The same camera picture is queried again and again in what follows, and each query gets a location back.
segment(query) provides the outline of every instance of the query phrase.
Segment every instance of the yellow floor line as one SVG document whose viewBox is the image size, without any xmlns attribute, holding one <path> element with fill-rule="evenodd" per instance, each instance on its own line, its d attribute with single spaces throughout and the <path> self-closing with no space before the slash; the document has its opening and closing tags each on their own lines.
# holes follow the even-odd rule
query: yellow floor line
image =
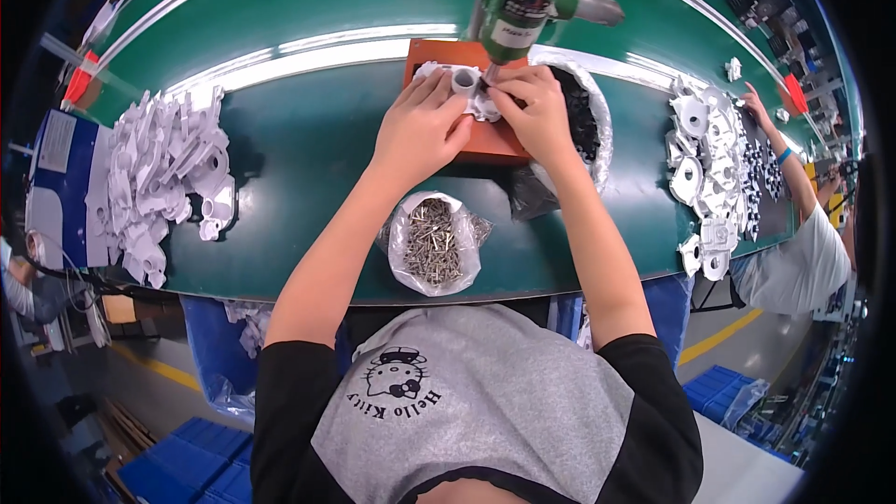
<svg viewBox="0 0 896 504">
<path fill-rule="evenodd" d="M 759 314 L 761 314 L 762 312 L 763 311 L 761 309 L 754 309 L 750 313 L 746 314 L 743 318 L 737 319 L 734 323 L 727 326 L 722 331 L 719 331 L 715 335 L 706 337 L 694 346 L 689 346 L 681 352 L 681 356 L 678 358 L 678 365 L 680 366 L 684 363 L 688 363 L 701 354 L 710 352 L 713 348 L 718 346 L 719 343 L 732 336 L 737 331 L 746 327 L 751 321 L 759 317 Z"/>
<path fill-rule="evenodd" d="M 151 358 L 145 358 L 138 354 L 134 354 L 131 349 L 127 348 L 118 341 L 113 341 L 112 344 L 109 345 L 109 348 L 121 354 L 134 364 L 139 364 L 147 370 L 151 370 L 156 372 L 157 374 L 161 374 L 168 379 L 176 381 L 182 386 L 187 386 L 191 389 L 202 392 L 202 390 L 199 388 L 199 383 L 196 382 L 196 378 L 186 373 L 185 371 L 178 370 L 177 368 L 169 366 L 165 363 L 161 363 L 158 360 L 152 360 Z"/>
</svg>

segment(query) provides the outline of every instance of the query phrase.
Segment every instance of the bag of black parts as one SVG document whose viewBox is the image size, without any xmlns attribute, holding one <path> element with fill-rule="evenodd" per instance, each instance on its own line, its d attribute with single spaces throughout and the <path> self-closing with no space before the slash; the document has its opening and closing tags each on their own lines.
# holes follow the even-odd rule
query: bag of black parts
<svg viewBox="0 0 896 504">
<path fill-rule="evenodd" d="M 566 113 L 573 144 L 588 169 L 594 187 L 602 193 L 607 185 L 613 157 L 613 126 L 610 109 L 594 78 L 579 63 L 565 55 L 543 52 L 530 58 L 533 65 L 548 65 L 566 96 Z M 514 170 L 511 175 L 511 217 L 523 222 L 560 207 L 556 188 L 538 162 Z"/>
<path fill-rule="evenodd" d="M 456 294 L 479 273 L 479 246 L 492 223 L 453 196 L 420 191 L 406 196 L 376 236 L 392 274 L 426 296 Z"/>
</svg>

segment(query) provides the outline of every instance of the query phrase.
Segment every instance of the hand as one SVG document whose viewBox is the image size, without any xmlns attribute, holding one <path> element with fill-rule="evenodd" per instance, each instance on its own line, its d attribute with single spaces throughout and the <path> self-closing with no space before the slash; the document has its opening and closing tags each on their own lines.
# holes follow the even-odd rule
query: hand
<svg viewBox="0 0 896 504">
<path fill-rule="evenodd" d="M 368 169 L 388 176 L 403 194 L 454 160 L 469 140 L 473 117 L 455 126 L 467 98 L 450 94 L 450 71 L 411 80 L 383 117 Z"/>
<path fill-rule="evenodd" d="M 828 181 L 833 182 L 835 187 L 839 187 L 843 183 L 843 178 L 840 176 L 839 165 L 828 168 Z"/>
<path fill-rule="evenodd" d="M 756 88 L 749 82 L 745 82 L 744 84 L 746 84 L 746 87 L 750 88 L 749 92 L 740 96 L 740 99 L 744 100 L 744 103 L 746 104 L 746 109 L 750 110 L 753 116 L 756 117 L 756 122 L 758 122 L 760 126 L 766 122 L 771 123 L 771 118 L 765 110 L 762 101 L 760 101 L 759 94 L 756 93 Z"/>
<path fill-rule="evenodd" d="M 516 133 L 520 144 L 550 173 L 564 167 L 571 156 L 579 159 L 569 132 L 566 99 L 551 69 L 534 66 L 502 70 L 488 88 L 495 106 Z M 521 109 L 511 95 L 526 103 Z"/>
</svg>

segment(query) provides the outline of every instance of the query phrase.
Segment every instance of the worker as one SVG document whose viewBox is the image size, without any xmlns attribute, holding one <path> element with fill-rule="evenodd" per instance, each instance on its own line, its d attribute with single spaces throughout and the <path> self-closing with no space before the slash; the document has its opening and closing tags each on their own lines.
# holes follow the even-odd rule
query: worker
<svg viewBox="0 0 896 504">
<path fill-rule="evenodd" d="M 847 216 L 841 236 L 822 208 L 840 186 L 839 175 L 816 195 L 802 163 L 775 129 L 756 89 L 750 83 L 746 86 L 750 91 L 741 99 L 771 142 L 790 196 L 804 221 L 789 241 L 734 259 L 729 267 L 731 280 L 747 305 L 796 315 L 823 307 L 856 268 L 852 216 Z"/>
<path fill-rule="evenodd" d="M 376 233 L 469 139 L 467 98 L 451 95 L 450 73 L 412 80 L 277 298 L 258 362 L 254 501 L 667 503 L 696 494 L 696 420 L 575 151 L 560 84 L 547 67 L 504 70 L 488 94 L 556 185 L 597 353 L 502 305 L 426 307 L 374 333 L 339 376 L 334 337 Z"/>
<path fill-rule="evenodd" d="M 38 257 L 35 234 L 28 234 L 26 249 L 32 259 Z M 13 249 L 0 236 L 0 267 L 3 288 L 10 307 L 21 316 L 22 328 L 37 334 L 40 327 L 52 323 L 74 296 L 87 286 L 38 272 L 28 261 L 13 259 Z"/>
</svg>

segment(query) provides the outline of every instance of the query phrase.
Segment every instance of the white paper label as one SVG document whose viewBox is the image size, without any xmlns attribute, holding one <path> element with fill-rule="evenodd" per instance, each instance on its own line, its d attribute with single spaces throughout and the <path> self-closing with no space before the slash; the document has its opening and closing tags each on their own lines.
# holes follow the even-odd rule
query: white paper label
<svg viewBox="0 0 896 504">
<path fill-rule="evenodd" d="M 77 118 L 62 112 L 50 112 L 43 139 L 40 140 L 38 167 L 64 174 L 68 169 L 68 151 L 72 148 Z"/>
<path fill-rule="evenodd" d="M 498 20 L 495 23 L 495 29 L 492 30 L 492 41 L 511 49 L 525 49 L 539 38 L 543 27 L 544 24 L 538 28 L 517 28 L 503 20 Z"/>
</svg>

